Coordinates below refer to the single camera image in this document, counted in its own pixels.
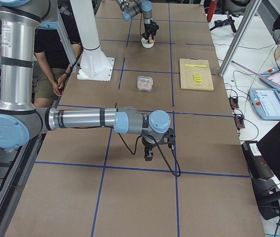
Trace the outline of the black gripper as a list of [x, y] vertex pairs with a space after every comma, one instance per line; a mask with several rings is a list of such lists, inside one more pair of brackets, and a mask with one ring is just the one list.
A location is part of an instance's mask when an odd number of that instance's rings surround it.
[[157, 30], [159, 29], [159, 25], [152, 21], [150, 24], [144, 24], [145, 32], [143, 33], [144, 39], [146, 42], [149, 42], [149, 37], [151, 36], [151, 39], [154, 40], [155, 36], [157, 34]]
[[145, 161], [152, 161], [153, 148], [157, 146], [157, 141], [152, 136], [142, 136], [142, 144], [144, 145]]

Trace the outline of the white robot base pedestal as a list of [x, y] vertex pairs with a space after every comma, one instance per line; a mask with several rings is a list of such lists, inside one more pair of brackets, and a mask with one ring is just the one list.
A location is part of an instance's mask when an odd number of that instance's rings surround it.
[[101, 50], [97, 26], [90, 0], [70, 1], [83, 47], [79, 80], [110, 81], [115, 59]]

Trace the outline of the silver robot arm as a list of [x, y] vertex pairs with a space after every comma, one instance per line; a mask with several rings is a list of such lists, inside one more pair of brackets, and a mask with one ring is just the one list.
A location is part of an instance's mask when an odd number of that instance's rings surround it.
[[154, 37], [159, 29], [159, 25], [153, 21], [152, 3], [149, 0], [135, 0], [133, 5], [130, 5], [127, 0], [117, 0], [116, 2], [121, 9], [121, 14], [125, 21], [129, 21], [141, 13], [145, 31], [140, 35], [148, 44], [154, 43]]
[[145, 160], [153, 148], [174, 145], [170, 116], [156, 110], [142, 114], [133, 107], [82, 111], [36, 108], [31, 101], [35, 30], [56, 29], [61, 20], [55, 0], [0, 0], [1, 92], [0, 147], [15, 149], [31, 138], [58, 128], [112, 128], [119, 134], [137, 134]]

